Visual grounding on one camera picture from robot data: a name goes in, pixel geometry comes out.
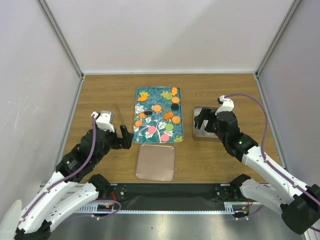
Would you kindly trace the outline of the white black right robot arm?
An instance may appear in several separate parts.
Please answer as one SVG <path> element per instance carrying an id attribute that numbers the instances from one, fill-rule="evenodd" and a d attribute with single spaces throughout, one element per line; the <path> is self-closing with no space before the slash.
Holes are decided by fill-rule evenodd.
<path id="1" fill-rule="evenodd" d="M 241 132 L 236 115 L 204 107 L 194 117 L 194 127 L 213 133 L 229 155 L 255 170 L 269 187 L 244 174 L 233 180 L 230 195 L 236 201 L 249 198 L 279 214 L 296 234 L 302 235 L 320 219 L 320 187 L 291 175 L 269 157 L 249 135 Z"/>

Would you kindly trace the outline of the orange translucent cookie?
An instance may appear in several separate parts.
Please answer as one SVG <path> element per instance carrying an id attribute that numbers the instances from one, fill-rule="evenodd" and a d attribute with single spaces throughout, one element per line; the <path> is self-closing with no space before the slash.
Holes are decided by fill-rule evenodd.
<path id="1" fill-rule="evenodd" d="M 174 113 L 173 112 L 166 112 L 164 115 L 163 115 L 163 119 L 166 120 L 166 121 L 169 121 L 171 120 L 172 118 L 174 117 Z"/>

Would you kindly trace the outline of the metal slotted tongs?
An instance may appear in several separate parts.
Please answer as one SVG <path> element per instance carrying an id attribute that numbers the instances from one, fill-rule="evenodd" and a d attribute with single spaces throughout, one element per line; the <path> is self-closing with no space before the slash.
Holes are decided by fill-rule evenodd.
<path id="1" fill-rule="evenodd" d="M 118 116 L 119 116 L 119 119 L 120 119 L 120 124 L 121 125 L 125 125 L 123 114 L 122 114 L 121 109 L 120 109 L 120 107 L 119 107 L 119 105 L 117 103 L 115 104 L 115 107 L 116 107 L 117 112 L 118 112 Z"/>

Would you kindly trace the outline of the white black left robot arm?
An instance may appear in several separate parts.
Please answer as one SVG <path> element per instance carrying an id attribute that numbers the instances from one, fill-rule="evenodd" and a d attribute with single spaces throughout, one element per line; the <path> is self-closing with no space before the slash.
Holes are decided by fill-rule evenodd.
<path id="1" fill-rule="evenodd" d="M 116 203 L 111 185 L 101 174 L 94 174 L 68 198 L 65 194 L 75 187 L 111 150 L 130 149 L 133 133 L 120 126 L 121 137 L 116 132 L 102 130 L 93 124 L 80 143 L 67 153 L 56 166 L 51 178 L 21 212 L 14 239 L 46 240 L 51 233 L 79 208 L 96 200 Z"/>

